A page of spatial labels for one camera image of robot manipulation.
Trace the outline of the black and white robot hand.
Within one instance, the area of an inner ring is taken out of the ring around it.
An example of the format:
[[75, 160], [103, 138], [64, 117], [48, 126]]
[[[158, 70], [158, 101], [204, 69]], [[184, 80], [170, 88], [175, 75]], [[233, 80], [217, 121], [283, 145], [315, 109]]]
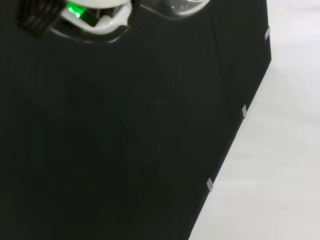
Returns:
[[79, 42], [112, 43], [129, 28], [130, 0], [21, 0], [18, 26], [34, 36], [47, 31]]

